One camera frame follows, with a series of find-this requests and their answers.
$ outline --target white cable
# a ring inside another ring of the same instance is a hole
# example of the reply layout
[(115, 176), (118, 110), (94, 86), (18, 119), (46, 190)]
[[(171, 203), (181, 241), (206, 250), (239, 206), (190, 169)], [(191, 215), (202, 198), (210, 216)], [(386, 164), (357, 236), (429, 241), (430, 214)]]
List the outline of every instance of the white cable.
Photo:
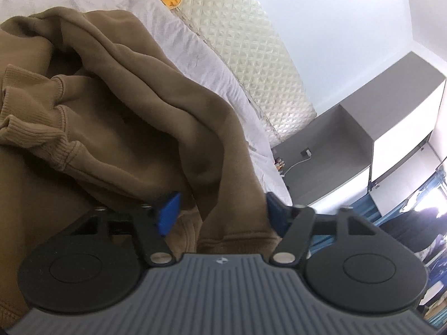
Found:
[(305, 159), (305, 160), (299, 161), (299, 162), (297, 162), (296, 164), (293, 164), (292, 166), (290, 166), (290, 168), (287, 169), (287, 171), (286, 171), (284, 174), (281, 175), (281, 177), (285, 177), (285, 175), (286, 175), (291, 169), (293, 169), (294, 166), (297, 166), (298, 164), (300, 164), (300, 163), (302, 163), (302, 162), (305, 162), (305, 161), (308, 161), (308, 160), (310, 160), (310, 157), (308, 157), (308, 158)]

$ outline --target quilted mattress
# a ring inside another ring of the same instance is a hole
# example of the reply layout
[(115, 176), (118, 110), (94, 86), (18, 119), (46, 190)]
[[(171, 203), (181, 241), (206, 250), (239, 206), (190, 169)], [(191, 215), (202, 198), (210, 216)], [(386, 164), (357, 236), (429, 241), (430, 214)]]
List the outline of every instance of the quilted mattress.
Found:
[(174, 12), (234, 73), (271, 146), (315, 118), (298, 71), (257, 0), (183, 0)]

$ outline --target white bed sheet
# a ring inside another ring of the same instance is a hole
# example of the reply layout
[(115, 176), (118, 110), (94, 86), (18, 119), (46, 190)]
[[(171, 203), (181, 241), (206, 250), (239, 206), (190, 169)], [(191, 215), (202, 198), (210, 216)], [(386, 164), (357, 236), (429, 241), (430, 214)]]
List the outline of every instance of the white bed sheet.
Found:
[(292, 204), (289, 192), (274, 166), (265, 131), (238, 81), (222, 60), (160, 0), (0, 0), (0, 22), (53, 6), (71, 7), (79, 11), (124, 9), (132, 12), (185, 76), (231, 104), (242, 123), (254, 171), (264, 191), (272, 191), (287, 205)]

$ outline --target white wall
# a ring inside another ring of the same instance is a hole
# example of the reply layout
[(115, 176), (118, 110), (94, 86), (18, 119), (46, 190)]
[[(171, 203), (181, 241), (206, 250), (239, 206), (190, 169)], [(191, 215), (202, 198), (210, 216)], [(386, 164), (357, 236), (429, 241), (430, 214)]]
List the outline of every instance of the white wall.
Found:
[(408, 0), (258, 0), (318, 114), (410, 51)]
[(447, 0), (409, 0), (414, 40), (447, 61)]

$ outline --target power outlet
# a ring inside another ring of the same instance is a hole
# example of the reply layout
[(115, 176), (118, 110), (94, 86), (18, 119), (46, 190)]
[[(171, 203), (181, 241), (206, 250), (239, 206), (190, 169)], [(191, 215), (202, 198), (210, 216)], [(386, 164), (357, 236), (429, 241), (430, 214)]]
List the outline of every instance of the power outlet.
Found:
[(306, 147), (304, 150), (302, 150), (301, 152), (301, 156), (304, 158), (304, 159), (308, 159), (311, 155), (312, 155), (312, 153), (310, 152), (310, 149), (308, 148), (308, 147)]

